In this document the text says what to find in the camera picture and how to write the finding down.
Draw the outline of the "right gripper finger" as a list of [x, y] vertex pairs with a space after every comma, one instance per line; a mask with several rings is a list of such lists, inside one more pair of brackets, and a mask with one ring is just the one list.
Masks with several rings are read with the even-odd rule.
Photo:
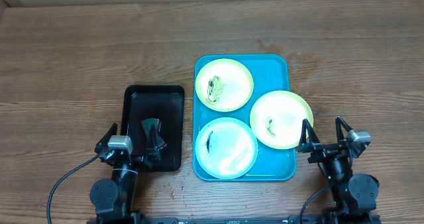
[[349, 144], [351, 140], [349, 139], [349, 132], [352, 131], [352, 127], [347, 124], [347, 122], [341, 117], [338, 116], [335, 118], [335, 128], [337, 135], [337, 142], [339, 144], [347, 143]]
[[320, 145], [320, 141], [308, 119], [302, 121], [301, 137], [297, 146], [298, 151], [314, 151]]

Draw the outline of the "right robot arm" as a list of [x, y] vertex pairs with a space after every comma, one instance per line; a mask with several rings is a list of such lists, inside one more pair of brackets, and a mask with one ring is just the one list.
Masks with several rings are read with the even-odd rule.
[[[380, 183], [369, 174], [355, 174], [353, 162], [370, 145], [368, 131], [354, 130], [340, 116], [335, 118], [337, 141], [321, 144], [312, 125], [302, 121], [301, 137], [297, 151], [308, 153], [308, 163], [318, 165], [328, 185], [311, 195], [303, 204], [298, 216], [291, 217], [293, 223], [380, 223], [376, 209], [376, 198]], [[334, 206], [325, 208], [318, 215], [305, 215], [306, 207], [320, 194], [330, 191]]]

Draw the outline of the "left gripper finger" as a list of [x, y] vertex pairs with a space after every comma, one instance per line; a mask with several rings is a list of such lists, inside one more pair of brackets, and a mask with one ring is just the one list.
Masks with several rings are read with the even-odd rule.
[[146, 156], [149, 160], [161, 160], [160, 149], [158, 148], [157, 132], [154, 125], [150, 126], [146, 143]]
[[110, 138], [113, 135], [117, 134], [117, 124], [113, 123], [111, 128], [106, 132], [106, 134], [99, 140], [99, 142], [95, 145], [94, 152], [100, 153], [104, 147], [107, 147], [107, 144]]

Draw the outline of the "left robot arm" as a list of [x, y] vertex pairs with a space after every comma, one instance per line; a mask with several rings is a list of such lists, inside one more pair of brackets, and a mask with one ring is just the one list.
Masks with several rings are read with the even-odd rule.
[[153, 172], [162, 160], [160, 145], [164, 140], [159, 134], [159, 119], [146, 119], [141, 127], [146, 135], [144, 153], [133, 154], [133, 142], [128, 135], [117, 134], [113, 124], [95, 145], [100, 161], [110, 165], [112, 176], [92, 186], [90, 200], [95, 206], [96, 223], [148, 223], [141, 211], [133, 210], [133, 200], [139, 172]]

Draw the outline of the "yellow plate with small stain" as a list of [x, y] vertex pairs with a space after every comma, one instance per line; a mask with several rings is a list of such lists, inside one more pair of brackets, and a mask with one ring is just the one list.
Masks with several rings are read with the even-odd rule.
[[304, 119], [313, 124], [312, 110], [302, 97], [290, 91], [271, 91], [252, 106], [250, 127], [266, 146], [290, 149], [299, 144]]

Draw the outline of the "white plate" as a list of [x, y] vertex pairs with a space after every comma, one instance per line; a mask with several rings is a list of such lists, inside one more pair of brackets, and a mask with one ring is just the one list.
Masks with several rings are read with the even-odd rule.
[[206, 173], [219, 180], [232, 180], [253, 167], [258, 156], [258, 141], [246, 123], [220, 117], [201, 128], [194, 151]]

